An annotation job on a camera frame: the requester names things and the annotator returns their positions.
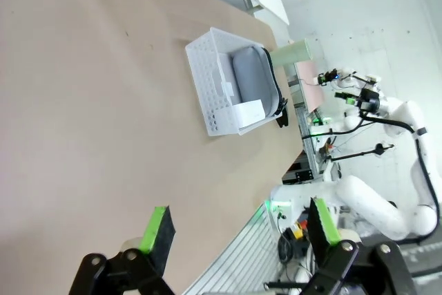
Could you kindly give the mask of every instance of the light green cup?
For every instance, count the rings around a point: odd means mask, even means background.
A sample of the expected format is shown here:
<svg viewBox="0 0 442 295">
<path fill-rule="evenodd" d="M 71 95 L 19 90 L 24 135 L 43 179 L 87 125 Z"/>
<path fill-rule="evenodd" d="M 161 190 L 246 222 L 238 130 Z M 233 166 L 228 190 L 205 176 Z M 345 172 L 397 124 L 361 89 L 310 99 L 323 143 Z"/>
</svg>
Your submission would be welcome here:
<svg viewBox="0 0 442 295">
<path fill-rule="evenodd" d="M 292 44 L 270 52 L 273 67 L 294 64 L 296 62 L 312 60 L 309 44 L 306 39 L 295 41 Z"/>
</svg>

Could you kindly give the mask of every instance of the gray case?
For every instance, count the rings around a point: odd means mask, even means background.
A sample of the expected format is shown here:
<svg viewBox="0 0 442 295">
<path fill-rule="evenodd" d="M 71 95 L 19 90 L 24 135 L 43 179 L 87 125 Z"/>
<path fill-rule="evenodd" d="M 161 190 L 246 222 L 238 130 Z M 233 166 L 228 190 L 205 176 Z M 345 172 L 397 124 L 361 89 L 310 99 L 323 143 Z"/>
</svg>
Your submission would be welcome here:
<svg viewBox="0 0 442 295">
<path fill-rule="evenodd" d="M 277 113 L 282 96 L 269 53 L 264 48 L 248 46 L 236 51 L 232 61 L 242 102 L 261 99 L 266 117 Z"/>
</svg>

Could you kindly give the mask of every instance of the bolt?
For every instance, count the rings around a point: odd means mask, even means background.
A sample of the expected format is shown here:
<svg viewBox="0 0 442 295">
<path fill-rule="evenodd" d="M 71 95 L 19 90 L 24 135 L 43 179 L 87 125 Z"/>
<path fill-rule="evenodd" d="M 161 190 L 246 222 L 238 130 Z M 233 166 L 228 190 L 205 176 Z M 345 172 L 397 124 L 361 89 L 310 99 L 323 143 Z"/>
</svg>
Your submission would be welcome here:
<svg viewBox="0 0 442 295">
<path fill-rule="evenodd" d="M 133 251 L 130 251 L 126 254 L 127 259 L 129 260 L 134 260 L 137 258 L 137 254 Z"/>
<path fill-rule="evenodd" d="M 92 265 L 97 265 L 99 262 L 100 262 L 99 257 L 92 258 L 92 261 L 91 261 Z"/>
<path fill-rule="evenodd" d="M 344 243 L 342 244 L 342 246 L 343 246 L 343 249 L 344 249 L 345 251 L 352 251 L 352 250 L 353 250 L 353 246 L 352 246 L 351 243 L 344 242 Z"/>
<path fill-rule="evenodd" d="M 381 251 L 384 254 L 389 254 L 392 250 L 390 249 L 390 247 L 388 247 L 387 245 L 381 245 Z"/>
</svg>

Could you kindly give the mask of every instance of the brown tabletop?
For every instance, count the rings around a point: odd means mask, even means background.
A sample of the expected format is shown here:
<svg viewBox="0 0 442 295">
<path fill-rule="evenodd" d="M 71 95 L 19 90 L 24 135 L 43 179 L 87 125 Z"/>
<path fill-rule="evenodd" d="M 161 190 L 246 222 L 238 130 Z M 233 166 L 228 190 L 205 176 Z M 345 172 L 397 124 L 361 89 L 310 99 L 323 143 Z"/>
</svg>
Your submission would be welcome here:
<svg viewBox="0 0 442 295">
<path fill-rule="evenodd" d="M 302 150 L 285 74 L 289 127 L 209 137 L 184 47 L 211 26 L 276 46 L 219 0 L 0 0 L 1 294 L 67 294 L 161 204 L 181 293 L 280 183 Z"/>
</svg>

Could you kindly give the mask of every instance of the white plastic basket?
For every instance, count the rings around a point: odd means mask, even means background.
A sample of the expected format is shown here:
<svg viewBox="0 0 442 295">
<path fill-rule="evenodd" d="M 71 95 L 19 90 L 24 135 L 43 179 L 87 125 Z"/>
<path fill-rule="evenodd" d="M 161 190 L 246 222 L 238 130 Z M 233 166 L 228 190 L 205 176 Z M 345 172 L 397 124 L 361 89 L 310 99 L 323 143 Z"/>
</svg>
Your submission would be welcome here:
<svg viewBox="0 0 442 295">
<path fill-rule="evenodd" d="M 202 114 L 210 136 L 243 135 L 271 120 L 265 119 L 246 127 L 238 126 L 233 105 L 241 104 L 230 54 L 247 46 L 261 44 L 217 28 L 186 46 Z"/>
</svg>

